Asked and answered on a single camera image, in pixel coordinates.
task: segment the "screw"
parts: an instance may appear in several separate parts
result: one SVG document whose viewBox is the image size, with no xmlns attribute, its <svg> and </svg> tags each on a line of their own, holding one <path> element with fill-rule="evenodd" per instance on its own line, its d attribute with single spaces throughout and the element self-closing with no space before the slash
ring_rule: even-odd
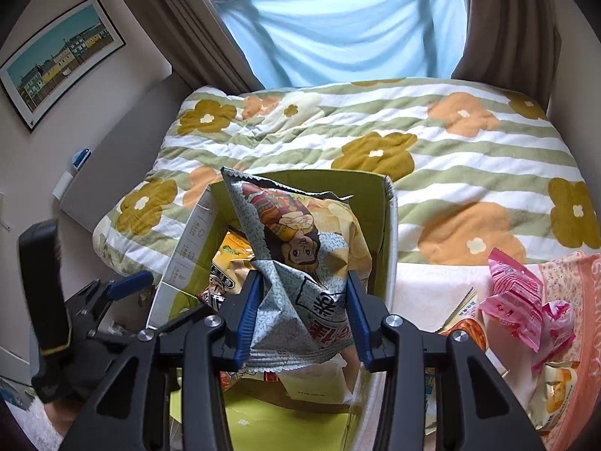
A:
<svg viewBox="0 0 601 451">
<path fill-rule="evenodd" d="M 209 315 L 206 319 L 204 319 L 204 324 L 207 327 L 217 327 L 221 325 L 222 319 L 218 315 Z"/>
<path fill-rule="evenodd" d="M 403 318 L 400 315 L 391 314 L 386 319 L 384 319 L 390 327 L 399 327 L 403 325 Z"/>
<path fill-rule="evenodd" d="M 144 343 L 151 341 L 153 337 L 154 331 L 152 329 L 142 329 L 141 331 L 139 331 L 139 333 L 137 333 L 137 340 L 142 341 Z"/>
<path fill-rule="evenodd" d="M 464 330 L 453 331 L 453 339 L 455 339 L 458 343 L 464 343 L 468 340 L 468 333 Z"/>
</svg>

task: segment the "cartoon girl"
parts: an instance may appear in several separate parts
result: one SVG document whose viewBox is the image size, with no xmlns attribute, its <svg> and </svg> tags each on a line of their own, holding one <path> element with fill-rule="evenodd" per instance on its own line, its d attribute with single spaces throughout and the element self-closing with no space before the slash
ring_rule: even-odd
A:
<svg viewBox="0 0 601 451">
<path fill-rule="evenodd" d="M 273 188 L 244 182 L 242 194 L 257 209 L 273 259 L 314 274 L 320 242 L 309 210 L 292 194 Z"/>
</svg>

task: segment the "framed picture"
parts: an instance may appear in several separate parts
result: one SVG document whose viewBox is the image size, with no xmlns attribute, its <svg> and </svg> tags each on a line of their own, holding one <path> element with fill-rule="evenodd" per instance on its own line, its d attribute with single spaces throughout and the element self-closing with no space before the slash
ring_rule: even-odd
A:
<svg viewBox="0 0 601 451">
<path fill-rule="evenodd" d="M 99 0 L 55 18 L 0 68 L 0 81 L 29 132 L 100 61 L 124 46 Z"/>
</svg>

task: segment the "pink package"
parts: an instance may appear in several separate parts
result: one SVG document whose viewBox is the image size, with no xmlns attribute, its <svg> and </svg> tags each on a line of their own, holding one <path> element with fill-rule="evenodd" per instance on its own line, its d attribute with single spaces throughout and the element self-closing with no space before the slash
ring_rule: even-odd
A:
<svg viewBox="0 0 601 451">
<path fill-rule="evenodd" d="M 482 301 L 480 310 L 538 352 L 542 330 L 542 282 L 497 248 L 489 255 L 489 269 L 493 295 Z"/>
<path fill-rule="evenodd" d="M 574 339 L 576 315 L 572 305 L 565 300 L 553 300 L 543 306 L 543 327 L 540 349 L 533 361 L 534 371 L 542 368 L 545 361 L 567 349 Z"/>
</svg>

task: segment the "light blue fabric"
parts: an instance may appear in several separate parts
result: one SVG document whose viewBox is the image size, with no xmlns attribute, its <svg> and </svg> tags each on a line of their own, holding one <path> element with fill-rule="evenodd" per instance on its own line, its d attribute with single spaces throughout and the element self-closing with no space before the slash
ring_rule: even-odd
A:
<svg viewBox="0 0 601 451">
<path fill-rule="evenodd" d="M 223 21 L 266 88 L 449 78 L 466 0 L 228 0 Z"/>
</svg>

